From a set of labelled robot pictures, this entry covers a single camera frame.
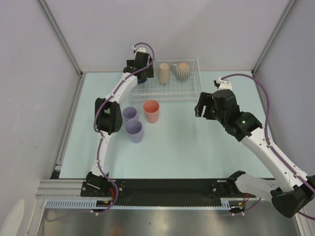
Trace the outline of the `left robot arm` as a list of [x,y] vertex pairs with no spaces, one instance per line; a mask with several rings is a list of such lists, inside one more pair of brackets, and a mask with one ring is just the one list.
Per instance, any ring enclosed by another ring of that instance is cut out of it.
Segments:
[[135,57],[126,61],[118,84],[105,98],[95,101],[94,130],[98,133],[98,146],[93,166],[82,184],[82,197],[106,197],[114,190],[114,184],[108,180],[105,162],[123,124],[121,105],[132,89],[154,75],[153,58],[146,49],[134,48],[133,51]]

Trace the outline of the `large purple cup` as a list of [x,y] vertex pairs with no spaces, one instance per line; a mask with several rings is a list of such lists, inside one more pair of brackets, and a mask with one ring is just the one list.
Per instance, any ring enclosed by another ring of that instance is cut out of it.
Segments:
[[139,120],[129,120],[125,125],[125,131],[133,143],[137,144],[143,140],[143,125]]

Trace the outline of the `pink cup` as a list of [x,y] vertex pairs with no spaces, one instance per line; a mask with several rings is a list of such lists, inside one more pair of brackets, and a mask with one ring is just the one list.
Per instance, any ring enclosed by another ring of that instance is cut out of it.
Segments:
[[143,111],[148,123],[154,124],[159,117],[159,103],[156,100],[147,100],[143,104]]

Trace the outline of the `small purple cup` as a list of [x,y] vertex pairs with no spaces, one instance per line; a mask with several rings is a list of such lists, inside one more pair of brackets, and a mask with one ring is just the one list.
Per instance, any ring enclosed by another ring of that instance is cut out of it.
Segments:
[[123,110],[123,118],[126,122],[133,119],[138,119],[138,111],[135,107],[126,107]]

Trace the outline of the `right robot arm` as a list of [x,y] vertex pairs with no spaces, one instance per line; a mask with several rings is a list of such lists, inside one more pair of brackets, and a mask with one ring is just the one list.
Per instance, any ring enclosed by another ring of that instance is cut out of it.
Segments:
[[217,120],[229,135],[254,153],[274,177],[274,180],[265,180],[237,171],[227,179],[230,196],[248,193],[263,198],[287,218],[314,199],[315,177],[301,171],[265,137],[261,122],[253,114],[240,111],[231,90],[202,92],[194,110],[196,117]]

